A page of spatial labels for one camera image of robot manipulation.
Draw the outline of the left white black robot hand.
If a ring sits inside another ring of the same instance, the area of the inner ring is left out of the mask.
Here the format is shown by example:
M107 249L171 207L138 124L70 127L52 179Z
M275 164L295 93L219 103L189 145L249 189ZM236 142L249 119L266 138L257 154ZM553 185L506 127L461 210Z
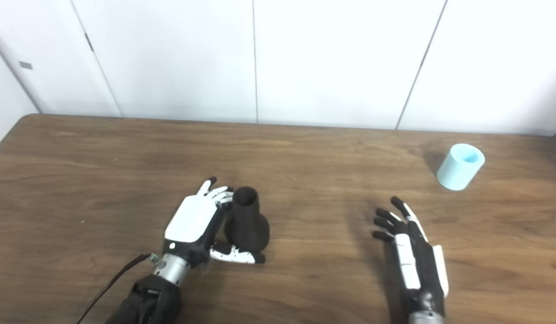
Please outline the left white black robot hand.
M266 262L270 228L258 192L249 186L215 188L216 181L206 179L197 193L185 197L167 225L165 267L193 269L210 260Z

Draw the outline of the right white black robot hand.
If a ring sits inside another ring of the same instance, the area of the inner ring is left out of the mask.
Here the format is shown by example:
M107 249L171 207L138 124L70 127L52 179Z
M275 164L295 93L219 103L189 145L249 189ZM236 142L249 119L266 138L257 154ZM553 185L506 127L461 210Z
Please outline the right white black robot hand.
M402 311L410 324L442 324L449 293L448 274L441 245L432 245L412 208L393 196L391 204L401 216L376 208L372 237L391 248L399 278Z

